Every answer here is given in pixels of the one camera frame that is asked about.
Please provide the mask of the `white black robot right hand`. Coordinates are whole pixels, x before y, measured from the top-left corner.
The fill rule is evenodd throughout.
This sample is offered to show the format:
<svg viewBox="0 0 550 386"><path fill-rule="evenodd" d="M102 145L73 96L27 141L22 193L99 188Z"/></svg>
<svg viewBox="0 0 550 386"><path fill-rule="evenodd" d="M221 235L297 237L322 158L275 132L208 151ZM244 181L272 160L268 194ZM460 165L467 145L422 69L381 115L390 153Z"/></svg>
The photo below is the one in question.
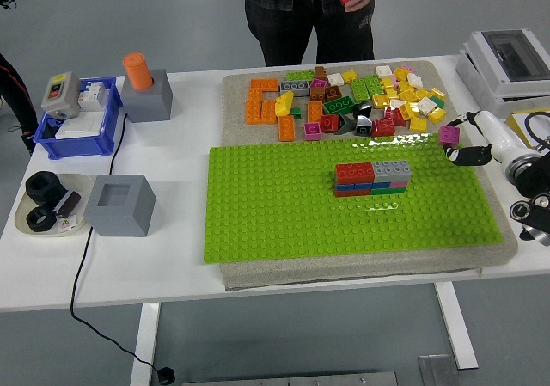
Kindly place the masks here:
<svg viewBox="0 0 550 386"><path fill-rule="evenodd" d="M493 158L504 168L519 164L533 163L541 154L528 148L522 140L493 113L485 110L476 113L467 112L451 121L448 127L463 122L475 126L487 142L486 146L452 148L444 145L447 158L458 166L483 166Z"/></svg>

